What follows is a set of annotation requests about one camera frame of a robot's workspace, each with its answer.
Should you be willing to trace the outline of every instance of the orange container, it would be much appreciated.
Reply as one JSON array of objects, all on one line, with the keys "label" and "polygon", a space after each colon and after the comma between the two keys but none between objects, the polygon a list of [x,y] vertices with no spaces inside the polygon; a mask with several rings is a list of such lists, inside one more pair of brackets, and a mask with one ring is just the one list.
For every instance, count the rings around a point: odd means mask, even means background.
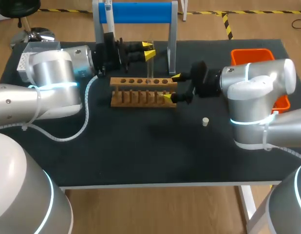
[{"label": "orange container", "polygon": [[[275,60],[272,52],[268,49],[236,49],[232,50],[231,53],[232,65],[241,65],[249,62],[263,62],[269,60]],[[288,96],[281,96],[274,104],[273,111],[279,113],[286,112],[290,109],[290,102]]]}]

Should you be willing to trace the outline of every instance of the floor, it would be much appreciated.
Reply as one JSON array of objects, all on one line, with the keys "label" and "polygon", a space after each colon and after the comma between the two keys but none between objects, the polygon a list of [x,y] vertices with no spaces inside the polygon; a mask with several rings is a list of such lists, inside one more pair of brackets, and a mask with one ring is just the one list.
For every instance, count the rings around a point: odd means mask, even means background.
[{"label": "floor", "polygon": [[[42,7],[90,10],[91,1],[44,0]],[[301,10],[301,0],[189,0],[188,10]],[[291,22],[298,18],[301,15],[228,16],[234,39],[281,39],[301,78],[301,30],[291,27]],[[32,27],[51,29],[61,41],[94,41],[91,15],[37,12],[29,21]],[[11,53],[8,41],[17,31],[15,19],[0,21],[0,76]],[[167,25],[116,26],[116,36],[126,41],[166,40],[167,31]],[[179,21],[178,40],[220,39],[227,39],[221,17],[188,15],[186,22]],[[252,186],[252,191],[258,206],[269,186]],[[234,187],[80,190],[69,191],[68,197],[75,215],[73,234],[245,233]]]}]

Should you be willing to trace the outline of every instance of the test tube rack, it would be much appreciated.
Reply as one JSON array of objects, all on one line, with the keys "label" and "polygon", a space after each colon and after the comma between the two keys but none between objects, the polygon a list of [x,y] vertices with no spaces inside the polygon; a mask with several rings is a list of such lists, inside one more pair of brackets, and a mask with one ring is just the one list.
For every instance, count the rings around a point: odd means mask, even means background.
[{"label": "test tube rack", "polygon": [[[171,78],[112,77],[110,86],[115,88],[111,107],[176,107],[176,103],[163,97],[164,94],[172,94],[177,89],[177,82],[173,82]],[[149,91],[149,89],[157,88],[161,88],[163,91]]]}]

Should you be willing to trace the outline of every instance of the black tabletop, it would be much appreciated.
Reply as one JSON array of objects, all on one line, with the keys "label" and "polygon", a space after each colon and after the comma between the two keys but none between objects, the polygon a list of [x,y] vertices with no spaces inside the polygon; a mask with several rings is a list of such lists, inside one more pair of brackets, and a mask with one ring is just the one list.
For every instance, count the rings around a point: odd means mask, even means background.
[{"label": "black tabletop", "polygon": [[[62,48],[94,43],[61,42]],[[25,86],[16,71],[25,44],[17,45],[1,83]],[[156,42],[154,77],[169,77],[167,44]],[[180,41],[176,70],[189,71],[204,60],[210,68],[230,65],[230,51],[268,48],[276,59],[288,58],[280,40]],[[145,77],[146,65],[134,64],[129,73],[109,76]],[[90,79],[79,80],[84,97]],[[188,84],[179,84],[184,91]],[[291,109],[301,108],[301,81],[289,97]],[[20,127],[1,130],[16,140],[59,186],[144,183],[279,181],[301,165],[301,160],[278,149],[247,151],[233,141],[227,104],[223,97],[196,98],[176,109],[111,108],[109,78],[97,80],[89,94],[90,120],[78,138],[64,143]],[[201,124],[208,117],[207,127]],[[35,124],[57,137],[75,134],[84,122],[84,110],[62,119]]]}]

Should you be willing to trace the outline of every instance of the caution tape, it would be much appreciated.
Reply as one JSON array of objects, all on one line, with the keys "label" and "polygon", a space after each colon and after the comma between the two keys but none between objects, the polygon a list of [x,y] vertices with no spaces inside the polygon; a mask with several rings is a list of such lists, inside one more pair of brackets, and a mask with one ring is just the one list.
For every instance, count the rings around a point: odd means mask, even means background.
[{"label": "caution tape", "polygon": [[[39,9],[42,12],[72,12],[72,13],[85,13],[91,14],[92,11],[84,10],[67,10],[67,9]],[[190,11],[187,12],[188,15],[210,15],[210,14],[301,14],[301,11]]]},{"label": "caution tape", "polygon": [[72,13],[85,13],[85,14],[92,13],[92,11],[66,10],[66,9],[39,9],[38,11],[42,11],[42,12],[72,12]]},{"label": "caution tape", "polygon": [[190,11],[188,15],[210,15],[210,14],[301,14],[301,11]]},{"label": "caution tape", "polygon": [[226,34],[227,34],[228,39],[229,40],[234,39],[233,34],[232,34],[232,30],[231,30],[231,28],[229,26],[229,23],[228,23],[227,14],[222,13],[222,18],[223,18],[223,23],[224,23],[224,26],[225,26],[225,29],[226,29]]}]

